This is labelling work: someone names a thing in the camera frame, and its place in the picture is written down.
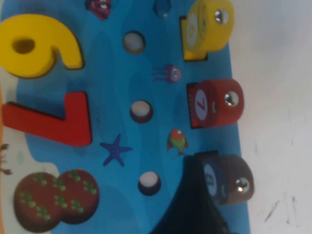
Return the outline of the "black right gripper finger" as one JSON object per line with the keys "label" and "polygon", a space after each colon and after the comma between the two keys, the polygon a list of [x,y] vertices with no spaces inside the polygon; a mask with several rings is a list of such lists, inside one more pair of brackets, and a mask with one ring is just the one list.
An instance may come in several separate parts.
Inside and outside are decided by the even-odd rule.
{"label": "black right gripper finger", "polygon": [[208,192],[201,161],[183,159],[183,172],[176,193],[152,234],[229,234],[227,222]]}

